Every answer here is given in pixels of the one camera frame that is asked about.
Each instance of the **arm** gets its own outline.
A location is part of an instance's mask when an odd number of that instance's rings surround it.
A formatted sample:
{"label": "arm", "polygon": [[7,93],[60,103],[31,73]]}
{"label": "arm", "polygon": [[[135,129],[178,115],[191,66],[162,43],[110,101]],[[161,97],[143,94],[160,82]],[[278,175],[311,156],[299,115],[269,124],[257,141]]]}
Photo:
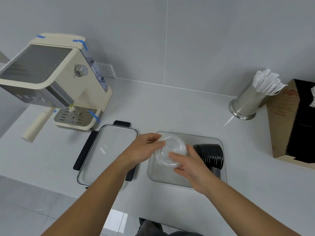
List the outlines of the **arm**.
{"label": "arm", "polygon": [[99,236],[128,171],[165,145],[160,137],[139,135],[42,236]]}
{"label": "arm", "polygon": [[174,171],[211,201],[238,236],[299,235],[213,175],[192,146],[187,145],[187,150],[190,156],[169,153],[170,158],[182,163]]}

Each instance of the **espresso machine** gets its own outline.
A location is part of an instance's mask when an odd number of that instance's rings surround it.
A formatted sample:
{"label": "espresso machine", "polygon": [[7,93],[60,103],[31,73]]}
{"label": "espresso machine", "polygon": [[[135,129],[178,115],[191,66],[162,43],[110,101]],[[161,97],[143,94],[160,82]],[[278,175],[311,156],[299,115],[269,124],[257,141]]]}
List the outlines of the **espresso machine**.
{"label": "espresso machine", "polygon": [[43,33],[0,70],[0,87],[24,103],[46,106],[22,138],[32,143],[50,116],[58,127],[91,131],[112,90],[83,36]]}

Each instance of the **forearm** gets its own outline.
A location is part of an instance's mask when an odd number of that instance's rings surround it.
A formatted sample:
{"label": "forearm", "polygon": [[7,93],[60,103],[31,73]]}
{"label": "forearm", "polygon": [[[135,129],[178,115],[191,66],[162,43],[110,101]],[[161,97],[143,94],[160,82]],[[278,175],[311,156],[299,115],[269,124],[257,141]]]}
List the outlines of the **forearm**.
{"label": "forearm", "polygon": [[206,197],[238,236],[297,236],[232,187],[209,175]]}
{"label": "forearm", "polygon": [[118,157],[43,236],[99,236],[128,170]]}

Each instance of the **portafilter handle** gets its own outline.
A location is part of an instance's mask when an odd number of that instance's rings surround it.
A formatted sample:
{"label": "portafilter handle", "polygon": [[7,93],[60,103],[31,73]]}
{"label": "portafilter handle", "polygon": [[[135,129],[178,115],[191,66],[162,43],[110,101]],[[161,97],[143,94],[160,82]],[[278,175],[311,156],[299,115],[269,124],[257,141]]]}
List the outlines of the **portafilter handle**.
{"label": "portafilter handle", "polygon": [[47,120],[53,114],[55,108],[47,108],[42,112],[41,115],[32,123],[32,125],[25,131],[25,133],[21,136],[22,139],[29,143],[33,143]]}

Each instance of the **wall socket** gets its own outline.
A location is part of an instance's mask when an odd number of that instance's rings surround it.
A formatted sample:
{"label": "wall socket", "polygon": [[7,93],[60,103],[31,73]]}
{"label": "wall socket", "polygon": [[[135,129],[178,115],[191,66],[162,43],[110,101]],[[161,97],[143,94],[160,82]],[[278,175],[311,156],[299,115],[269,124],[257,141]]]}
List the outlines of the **wall socket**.
{"label": "wall socket", "polygon": [[111,64],[97,63],[97,65],[98,67],[100,67],[100,71],[102,72],[103,77],[116,79],[116,75]]}

